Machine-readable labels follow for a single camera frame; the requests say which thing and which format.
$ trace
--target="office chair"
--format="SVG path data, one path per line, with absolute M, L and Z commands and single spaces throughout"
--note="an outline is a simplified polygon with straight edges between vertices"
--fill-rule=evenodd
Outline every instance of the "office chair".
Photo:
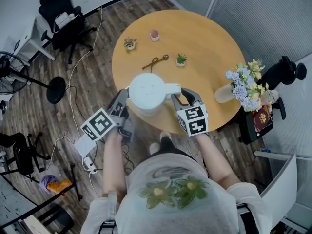
M 307 68 L 303 63 L 299 63 L 297 66 L 294 62 L 290 61 L 287 56 L 282 56 L 279 63 L 273 65 L 263 76 L 262 79 L 257 82 L 258 85 L 269 85 L 269 89 L 275 89 L 281 82 L 285 85 L 292 84 L 296 79 L 304 80 L 307 75 Z M 277 102 L 272 104 L 273 116 L 274 109 L 279 109 L 281 112 L 282 120 L 286 118 L 286 110 L 282 98 L 279 98 Z M 240 108 L 238 113 L 234 117 L 234 121 L 239 124 L 241 137 L 240 142 L 248 145 L 249 143 L 257 140 L 261 136 L 265 135 L 273 128 L 273 121 L 267 125 L 260 132 L 256 132 L 254 128 L 254 119 L 251 112 L 245 112 L 243 107 Z
M 82 38 L 90 31 L 96 31 L 97 28 L 93 27 L 83 31 L 85 24 L 80 6 L 74 8 L 71 0 L 40 0 L 40 4 L 39 13 L 46 19 L 51 32 L 54 33 L 53 37 L 50 38 L 47 36 L 48 31 L 46 30 L 42 34 L 41 41 L 47 39 L 52 43 L 53 49 L 59 49 L 60 51 L 64 51 L 67 46 L 71 45 L 68 64 L 72 64 L 73 52 L 78 43 L 89 48 L 89 51 L 93 51 L 92 46 L 86 44 Z M 59 29 L 55 25 L 55 18 L 64 12 L 68 15 L 74 14 L 75 18 Z
M 31 181 L 35 181 L 36 183 L 38 183 L 38 181 L 34 180 L 33 177 L 31 177 L 31 174 L 34 172 L 34 167 L 33 167 L 33 163 L 32 163 L 32 158 L 34 159 L 34 162 L 36 164 L 36 167 L 38 169 L 38 171 L 41 173 L 45 170 L 45 168 L 40 168 L 38 161 L 37 161 L 37 157 L 42 158 L 44 160 L 49 160 L 51 159 L 50 156 L 43 156 L 41 154 L 39 154 L 36 151 L 37 148 L 37 144 L 39 142 L 40 137 L 42 136 L 42 133 L 40 132 L 37 135 L 37 138 L 35 140 L 35 143 L 32 144 L 30 138 L 32 137 L 31 134 L 29 134 L 27 136 L 28 139 L 28 145 L 29 147 L 26 148 L 20 148 L 19 147 L 19 143 L 16 142 L 13 145 L 13 154 L 14 157 L 11 159 L 6 160 L 6 162 L 4 163 L 5 165 L 5 170 L 6 172 L 0 173 L 0 175 L 5 175 L 5 174 L 10 174 L 10 173 L 15 173 L 15 172 L 19 172 L 20 174 L 24 175 L 25 177 L 29 178 Z M 16 162 L 16 166 L 17 169 L 14 170 L 10 170 L 9 169 L 9 165 L 12 162 Z
M 282 56 L 279 63 L 273 65 L 257 84 L 265 87 L 265 84 L 268 83 L 269 89 L 275 89 L 281 82 L 290 85 L 296 79 L 304 80 L 306 76 L 307 68 L 303 63 L 296 66 L 287 56 Z

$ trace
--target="fan base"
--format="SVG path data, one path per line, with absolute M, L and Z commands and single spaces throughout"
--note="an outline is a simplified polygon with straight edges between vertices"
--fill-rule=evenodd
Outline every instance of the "fan base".
M 54 77 L 47 89 L 47 99 L 51 104 L 57 104 L 64 96 L 65 93 L 65 81 L 62 77 Z

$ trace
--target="white kettle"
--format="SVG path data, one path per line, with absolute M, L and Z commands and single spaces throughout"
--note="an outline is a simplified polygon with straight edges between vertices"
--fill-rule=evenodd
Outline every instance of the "white kettle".
M 171 94 L 181 95 L 181 86 L 176 83 L 164 83 L 157 75 L 144 73 L 135 77 L 129 86 L 129 98 L 140 113 L 153 116 L 160 110 Z

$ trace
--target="hand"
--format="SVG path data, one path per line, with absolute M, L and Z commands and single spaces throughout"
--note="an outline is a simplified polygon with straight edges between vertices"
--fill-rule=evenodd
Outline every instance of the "hand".
M 119 133 L 118 127 L 113 127 L 107 134 L 106 141 L 122 142 L 122 135 Z

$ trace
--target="electric fan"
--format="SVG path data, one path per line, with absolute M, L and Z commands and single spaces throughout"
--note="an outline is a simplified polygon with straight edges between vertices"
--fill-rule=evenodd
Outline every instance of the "electric fan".
M 21 90 L 28 82 L 47 88 L 47 99 L 51 104 L 58 103 L 65 93 L 65 81 L 54 77 L 49 85 L 28 76 L 23 61 L 5 51 L 0 51 L 0 94 L 13 94 Z

